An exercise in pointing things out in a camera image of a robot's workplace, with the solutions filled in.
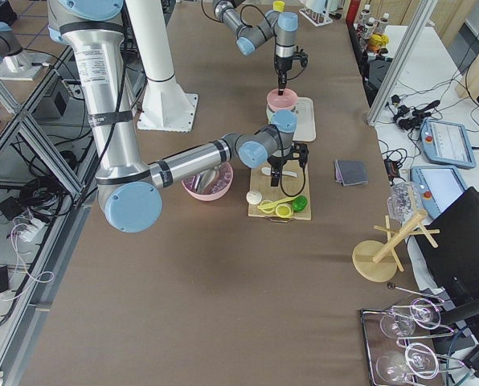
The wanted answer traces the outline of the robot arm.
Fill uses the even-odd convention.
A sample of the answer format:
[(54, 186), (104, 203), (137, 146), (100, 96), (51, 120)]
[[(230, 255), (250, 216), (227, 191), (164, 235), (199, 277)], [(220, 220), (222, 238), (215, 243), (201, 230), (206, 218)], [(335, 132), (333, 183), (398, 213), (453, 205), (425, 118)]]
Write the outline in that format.
[[(219, 169), (233, 158), (252, 169), (272, 168), (277, 185), (284, 164), (306, 164), (305, 144), (294, 140), (297, 117), (282, 110), (251, 135), (230, 133), (151, 164), (142, 161), (136, 128), (188, 132), (198, 103), (175, 78), (166, 20), (159, 1), (50, 1), (51, 37), (69, 45), (99, 156), (98, 201), (107, 221), (122, 232), (140, 232), (161, 214), (160, 191), (190, 179), (191, 188), (208, 193), (219, 184)], [(126, 33), (136, 38), (147, 79), (140, 116), (127, 94), (121, 50)]]
[(274, 69), (277, 74), (277, 93), (281, 96), (292, 79), (289, 72), (298, 61), (305, 70), (309, 57), (297, 46), (298, 16), (293, 12), (275, 9), (262, 12), (259, 24), (251, 25), (244, 21), (241, 1), (213, 1), (213, 16), (209, 19), (222, 23), (235, 34), (236, 45), (243, 55), (251, 55), (257, 48), (274, 40)]

